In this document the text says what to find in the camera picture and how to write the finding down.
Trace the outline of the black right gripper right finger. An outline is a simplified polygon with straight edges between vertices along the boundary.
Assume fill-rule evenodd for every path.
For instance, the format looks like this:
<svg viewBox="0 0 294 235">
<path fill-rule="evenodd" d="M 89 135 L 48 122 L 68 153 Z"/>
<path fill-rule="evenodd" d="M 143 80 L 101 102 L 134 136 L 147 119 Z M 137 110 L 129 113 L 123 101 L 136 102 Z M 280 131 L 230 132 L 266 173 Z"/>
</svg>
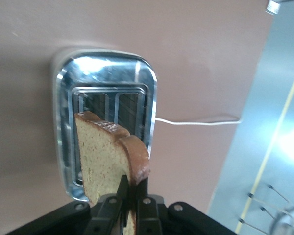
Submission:
<svg viewBox="0 0 294 235">
<path fill-rule="evenodd" d="M 156 200 L 148 195 L 148 180 L 141 181 L 137 186 L 136 225 L 137 235 L 162 234 Z"/>
</svg>

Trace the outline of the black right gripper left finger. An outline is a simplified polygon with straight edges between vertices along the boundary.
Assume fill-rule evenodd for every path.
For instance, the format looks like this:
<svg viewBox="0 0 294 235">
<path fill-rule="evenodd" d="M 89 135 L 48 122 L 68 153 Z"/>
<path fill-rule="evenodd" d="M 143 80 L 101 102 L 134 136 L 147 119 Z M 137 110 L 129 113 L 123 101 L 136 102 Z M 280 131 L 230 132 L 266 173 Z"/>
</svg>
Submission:
<svg viewBox="0 0 294 235">
<path fill-rule="evenodd" d="M 117 193 L 99 198 L 91 208 L 86 235 L 122 235 L 127 225 L 127 176 L 121 177 Z"/>
</svg>

